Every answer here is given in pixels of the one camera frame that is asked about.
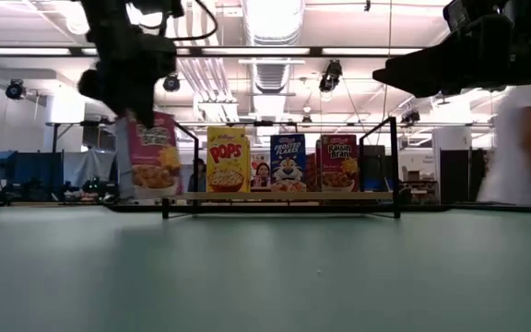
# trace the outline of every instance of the ceiling duct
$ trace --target ceiling duct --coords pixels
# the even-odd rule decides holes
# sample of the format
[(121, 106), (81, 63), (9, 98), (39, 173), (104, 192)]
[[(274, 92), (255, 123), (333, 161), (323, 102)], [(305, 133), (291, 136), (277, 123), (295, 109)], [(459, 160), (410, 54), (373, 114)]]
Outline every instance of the ceiling duct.
[[(301, 35), (304, 0), (243, 0), (243, 25), (250, 46), (293, 46)], [(271, 59), (273, 62), (289, 59)], [(252, 65), (255, 112), (278, 120), (284, 111), (290, 65)]]

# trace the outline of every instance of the frosted flakes cereal box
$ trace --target frosted flakes cereal box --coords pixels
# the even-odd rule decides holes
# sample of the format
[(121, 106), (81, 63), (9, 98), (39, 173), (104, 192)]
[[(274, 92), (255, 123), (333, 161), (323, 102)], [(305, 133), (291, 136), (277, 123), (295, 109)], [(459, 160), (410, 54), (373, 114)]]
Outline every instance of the frosted flakes cereal box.
[(273, 192), (306, 191), (304, 135), (274, 135), (271, 138)]
[(132, 114), (116, 123), (120, 144), (117, 160), (123, 198), (156, 199), (182, 192), (180, 155), (172, 115), (155, 112), (155, 126), (147, 129)]
[(324, 192), (358, 191), (358, 140), (355, 135), (322, 135), (321, 164)]
[(207, 138), (207, 191), (249, 192), (251, 155), (245, 129), (209, 127)]

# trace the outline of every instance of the ceiling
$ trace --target ceiling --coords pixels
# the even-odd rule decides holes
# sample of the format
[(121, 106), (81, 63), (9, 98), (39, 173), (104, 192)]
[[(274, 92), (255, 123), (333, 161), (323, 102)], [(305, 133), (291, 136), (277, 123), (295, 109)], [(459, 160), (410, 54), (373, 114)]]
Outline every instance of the ceiling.
[[(274, 9), (282, 0), (267, 0)], [(364, 12), (363, 1), (305, 0), (300, 46), (359, 47), (427, 47), (440, 42), (448, 33), (442, 9), (449, 0), (372, 0), (370, 12)], [(83, 35), (70, 32), (66, 26), (65, 1), (0, 1), (0, 46), (72, 46), (87, 45)], [(264, 13), (271, 24), (277, 24), (276, 12)], [(221, 46), (246, 44), (241, 0), (217, 0), (216, 15)], [(288, 97), (284, 103), (285, 119), (300, 120), (304, 108), (320, 121), (380, 121), (388, 113), (400, 115), (404, 106), (415, 105), (429, 116), (431, 103), (411, 99), (399, 89), (385, 87), (372, 79), (372, 71), (384, 66), (382, 58), (342, 59), (343, 79), (330, 101), (322, 101), (318, 91), (321, 73), (329, 59), (306, 58), (289, 71)], [(250, 65), (239, 59), (222, 59), (232, 96), (238, 102), (237, 113), (246, 117), (254, 110), (254, 93)], [(7, 69), (52, 70), (64, 82), (76, 83), (93, 59), (88, 58), (0, 58), (0, 71)], [(29, 89), (53, 93), (38, 80), (29, 81)], [(192, 107), (195, 92), (185, 80), (177, 92), (165, 92), (158, 82), (156, 102), (180, 121), (194, 121)], [(483, 93), (470, 100), (473, 116), (483, 121), (490, 116), (490, 96)], [(110, 113), (97, 104), (90, 113)]]

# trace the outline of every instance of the table surface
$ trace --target table surface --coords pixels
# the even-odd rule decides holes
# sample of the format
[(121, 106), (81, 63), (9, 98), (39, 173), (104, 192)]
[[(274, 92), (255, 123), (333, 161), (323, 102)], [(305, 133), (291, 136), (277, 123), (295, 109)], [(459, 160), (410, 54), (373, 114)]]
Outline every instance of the table surface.
[(0, 331), (531, 331), (531, 215), (0, 208)]

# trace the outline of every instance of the wooden shelf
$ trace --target wooden shelf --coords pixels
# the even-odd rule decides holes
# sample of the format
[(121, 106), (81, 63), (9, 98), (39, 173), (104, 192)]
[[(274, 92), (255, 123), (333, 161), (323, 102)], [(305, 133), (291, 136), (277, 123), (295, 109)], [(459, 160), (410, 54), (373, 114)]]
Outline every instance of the wooden shelf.
[(172, 199), (186, 199), (186, 200), (378, 200), (378, 199), (393, 199), (392, 192), (357, 192), (357, 193), (185, 193), (174, 196)]

